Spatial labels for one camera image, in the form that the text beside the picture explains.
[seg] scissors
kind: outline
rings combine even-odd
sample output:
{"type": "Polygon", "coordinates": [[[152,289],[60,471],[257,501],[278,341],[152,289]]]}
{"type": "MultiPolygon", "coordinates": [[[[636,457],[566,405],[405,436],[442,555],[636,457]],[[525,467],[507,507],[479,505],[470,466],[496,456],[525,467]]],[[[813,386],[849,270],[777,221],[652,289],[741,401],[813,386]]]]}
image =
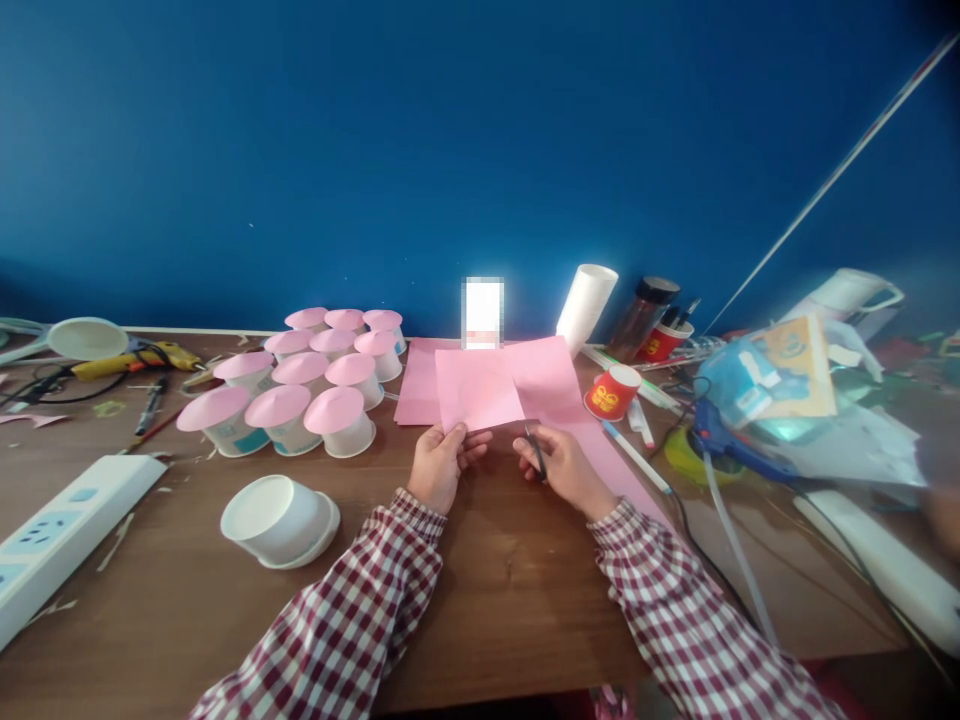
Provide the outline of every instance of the scissors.
{"type": "Polygon", "coordinates": [[[530,433],[530,424],[526,421],[523,423],[523,429],[527,433],[527,442],[530,443],[530,447],[533,448],[533,451],[537,454],[537,465],[533,471],[537,474],[537,480],[542,483],[547,481],[547,466],[543,463],[543,453],[540,451],[540,442],[530,433]]]}

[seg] person's right hand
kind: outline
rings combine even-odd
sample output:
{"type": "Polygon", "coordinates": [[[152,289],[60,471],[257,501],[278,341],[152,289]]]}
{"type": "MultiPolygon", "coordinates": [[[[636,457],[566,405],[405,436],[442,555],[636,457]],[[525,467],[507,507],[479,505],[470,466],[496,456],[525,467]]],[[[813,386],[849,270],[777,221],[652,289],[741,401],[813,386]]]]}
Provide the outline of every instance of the person's right hand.
{"type": "MultiPolygon", "coordinates": [[[[602,520],[619,503],[616,495],[597,475],[580,443],[569,433],[536,425],[530,429],[540,442],[547,483],[554,492],[587,516],[590,522],[602,520]]],[[[513,449],[520,455],[520,471],[527,480],[537,476],[537,453],[525,438],[513,441],[513,449]]]]}

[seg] plaid shirt sleeve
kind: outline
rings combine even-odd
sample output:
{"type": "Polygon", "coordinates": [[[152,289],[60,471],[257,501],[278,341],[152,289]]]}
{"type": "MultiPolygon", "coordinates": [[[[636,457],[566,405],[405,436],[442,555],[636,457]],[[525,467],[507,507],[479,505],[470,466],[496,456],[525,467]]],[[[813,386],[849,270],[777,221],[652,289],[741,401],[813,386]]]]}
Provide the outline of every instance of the plaid shirt sleeve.
{"type": "Polygon", "coordinates": [[[446,518],[398,489],[326,577],[297,594],[190,718],[365,718],[403,656],[443,561],[446,518]]]}
{"type": "Polygon", "coordinates": [[[793,658],[764,640],[667,528],[621,499],[588,525],[644,661],[685,717],[843,717],[793,658]]]}

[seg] person's left hand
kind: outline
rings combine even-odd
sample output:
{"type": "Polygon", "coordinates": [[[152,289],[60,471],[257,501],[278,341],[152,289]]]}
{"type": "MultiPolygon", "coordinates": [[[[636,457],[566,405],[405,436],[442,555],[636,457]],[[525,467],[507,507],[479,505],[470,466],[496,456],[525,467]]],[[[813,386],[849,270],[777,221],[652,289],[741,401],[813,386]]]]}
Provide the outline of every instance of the person's left hand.
{"type": "Polygon", "coordinates": [[[443,426],[434,425],[417,440],[407,492],[435,513],[446,515],[453,506],[460,473],[483,457],[492,439],[489,430],[468,434],[463,423],[444,437],[443,426]]]}

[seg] power strip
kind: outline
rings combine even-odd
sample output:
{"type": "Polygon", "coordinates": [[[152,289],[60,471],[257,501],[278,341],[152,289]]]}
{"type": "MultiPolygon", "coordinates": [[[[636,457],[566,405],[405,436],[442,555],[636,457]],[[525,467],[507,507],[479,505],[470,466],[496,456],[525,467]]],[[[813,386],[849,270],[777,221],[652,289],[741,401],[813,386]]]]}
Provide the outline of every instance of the power strip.
{"type": "Polygon", "coordinates": [[[166,469],[106,455],[0,544],[0,651],[166,469]]]}
{"type": "Polygon", "coordinates": [[[809,500],[794,498],[793,504],[807,520],[857,567],[846,543],[823,515],[830,518],[883,594],[937,647],[960,658],[960,592],[846,495],[821,490],[806,497],[809,500]]]}

